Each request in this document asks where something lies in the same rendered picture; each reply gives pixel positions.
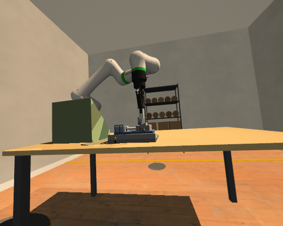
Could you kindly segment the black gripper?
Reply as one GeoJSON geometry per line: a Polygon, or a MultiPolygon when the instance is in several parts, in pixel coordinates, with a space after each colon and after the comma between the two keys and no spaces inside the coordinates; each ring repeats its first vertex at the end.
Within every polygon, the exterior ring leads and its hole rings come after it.
{"type": "Polygon", "coordinates": [[[139,119],[144,119],[144,92],[142,89],[144,89],[145,86],[145,81],[135,81],[133,83],[133,87],[137,89],[136,92],[136,97],[137,97],[137,104],[138,104],[138,109],[139,109],[139,119]]]}

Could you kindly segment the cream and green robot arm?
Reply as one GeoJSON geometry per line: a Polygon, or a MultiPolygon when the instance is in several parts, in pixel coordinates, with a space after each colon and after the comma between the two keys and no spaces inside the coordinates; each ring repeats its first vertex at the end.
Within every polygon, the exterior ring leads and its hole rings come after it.
{"type": "Polygon", "coordinates": [[[115,60],[107,59],[103,65],[82,85],[71,92],[71,98],[84,99],[91,98],[96,105],[98,111],[101,104],[92,98],[90,94],[109,76],[113,76],[119,85],[127,85],[131,82],[145,81],[149,74],[156,73],[160,68],[160,62],[154,58],[144,54],[141,51],[135,51],[130,55],[131,69],[123,72],[115,60]]]}

